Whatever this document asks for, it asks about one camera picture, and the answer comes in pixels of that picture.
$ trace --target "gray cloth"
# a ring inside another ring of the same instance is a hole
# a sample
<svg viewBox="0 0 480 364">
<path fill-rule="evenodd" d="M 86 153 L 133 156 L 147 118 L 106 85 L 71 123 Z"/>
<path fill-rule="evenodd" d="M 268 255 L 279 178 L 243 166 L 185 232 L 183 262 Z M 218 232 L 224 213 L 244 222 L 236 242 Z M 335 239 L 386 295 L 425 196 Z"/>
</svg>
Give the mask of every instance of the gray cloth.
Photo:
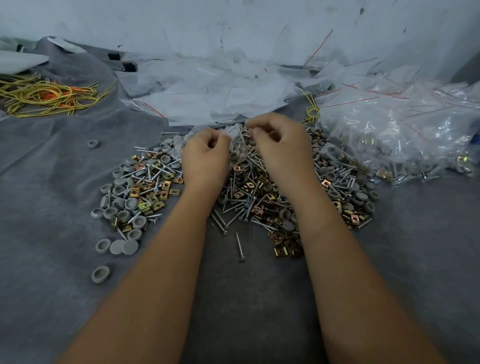
<svg viewBox="0 0 480 364">
<path fill-rule="evenodd" d="M 115 80 L 92 54 L 67 54 L 45 41 L 38 52 L 51 58 L 41 72 L 58 82 L 106 88 Z M 138 257 L 96 253 L 95 243 L 114 234 L 106 220 L 89 216 L 99 187 L 112 182 L 132 147 L 155 145 L 171 130 L 165 120 L 125 108 L 124 95 L 117 85 L 74 116 L 0 122 L 0 363 L 51 363 Z M 299 119 L 305 109 L 295 104 L 284 112 Z M 92 139 L 101 147 L 89 149 Z M 480 361 L 478 188 L 478 179 L 456 175 L 384 186 L 374 221 L 355 233 L 453 363 Z M 168 213 L 174 199 L 167 205 Z M 148 228 L 140 254 L 162 221 Z M 90 274 L 103 264 L 113 276 L 96 286 Z M 235 222 L 222 237 L 208 225 L 182 362 L 325 361 L 305 259 L 275 258 L 261 227 Z"/>
</svg>

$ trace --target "wall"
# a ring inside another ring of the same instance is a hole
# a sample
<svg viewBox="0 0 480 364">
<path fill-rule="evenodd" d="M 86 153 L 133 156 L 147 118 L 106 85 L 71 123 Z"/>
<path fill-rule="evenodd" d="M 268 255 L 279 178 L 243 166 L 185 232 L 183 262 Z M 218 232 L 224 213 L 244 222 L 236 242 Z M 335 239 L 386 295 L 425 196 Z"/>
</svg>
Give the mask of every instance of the wall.
<svg viewBox="0 0 480 364">
<path fill-rule="evenodd" d="M 205 55 L 242 48 L 250 58 L 303 64 L 334 29 L 333 40 L 351 61 L 379 56 L 389 67 L 419 64 L 425 75 L 448 79 L 480 49 L 478 0 L 4 3 L 0 36 L 54 35 L 124 51 Z"/>
</svg>

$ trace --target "gray fabric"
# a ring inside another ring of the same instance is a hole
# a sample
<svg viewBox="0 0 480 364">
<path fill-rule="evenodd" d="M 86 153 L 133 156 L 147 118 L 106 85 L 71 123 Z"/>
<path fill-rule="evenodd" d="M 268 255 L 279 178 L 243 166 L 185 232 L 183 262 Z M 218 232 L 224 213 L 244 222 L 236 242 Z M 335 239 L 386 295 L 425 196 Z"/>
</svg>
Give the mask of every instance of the gray fabric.
<svg viewBox="0 0 480 364">
<path fill-rule="evenodd" d="M 115 79 L 91 54 L 66 54 L 45 41 L 38 52 L 52 60 L 42 73 L 59 82 L 106 88 Z M 0 363 L 51 363 L 138 257 L 97 254 L 95 243 L 113 234 L 105 220 L 89 216 L 99 187 L 112 181 L 132 146 L 152 146 L 170 130 L 162 119 L 125 108 L 123 96 L 116 87 L 75 116 L 0 122 Z M 284 112 L 299 119 L 305 109 Z M 101 147 L 89 149 L 92 139 Z M 453 363 L 480 361 L 478 188 L 478 179 L 456 175 L 384 186 L 375 220 L 356 233 Z M 166 211 L 172 206 L 170 199 Z M 139 253 L 160 226 L 150 226 Z M 96 286 L 90 274 L 103 264 L 113 276 Z M 235 222 L 222 237 L 208 225 L 182 362 L 325 362 L 305 259 L 276 259 L 260 227 Z"/>
</svg>

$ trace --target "black object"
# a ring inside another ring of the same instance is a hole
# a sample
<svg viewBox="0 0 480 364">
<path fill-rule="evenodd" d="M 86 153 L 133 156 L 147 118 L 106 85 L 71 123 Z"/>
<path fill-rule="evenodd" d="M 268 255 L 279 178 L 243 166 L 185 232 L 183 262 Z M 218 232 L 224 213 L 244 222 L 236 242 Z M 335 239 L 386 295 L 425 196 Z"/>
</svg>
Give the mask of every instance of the black object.
<svg viewBox="0 0 480 364">
<path fill-rule="evenodd" d="M 108 59 L 112 61 L 120 61 L 120 53 L 109 53 L 108 54 Z"/>
<path fill-rule="evenodd" d="M 123 63 L 123 71 L 124 72 L 137 72 L 137 65 L 131 62 L 124 62 Z"/>
</svg>

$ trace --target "hand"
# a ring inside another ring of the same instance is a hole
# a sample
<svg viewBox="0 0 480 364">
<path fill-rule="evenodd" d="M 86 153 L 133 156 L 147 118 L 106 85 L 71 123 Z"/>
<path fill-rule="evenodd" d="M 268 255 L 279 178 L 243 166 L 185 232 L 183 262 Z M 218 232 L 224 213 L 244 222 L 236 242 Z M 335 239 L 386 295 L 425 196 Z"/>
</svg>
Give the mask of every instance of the hand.
<svg viewBox="0 0 480 364">
<path fill-rule="evenodd" d="M 270 112 L 249 120 L 245 126 L 251 129 L 268 173 L 290 201 L 306 183 L 318 184 L 312 145 L 302 124 Z"/>
<path fill-rule="evenodd" d="M 228 173 L 230 137 L 205 128 L 187 142 L 182 151 L 185 190 L 216 199 Z"/>
</svg>

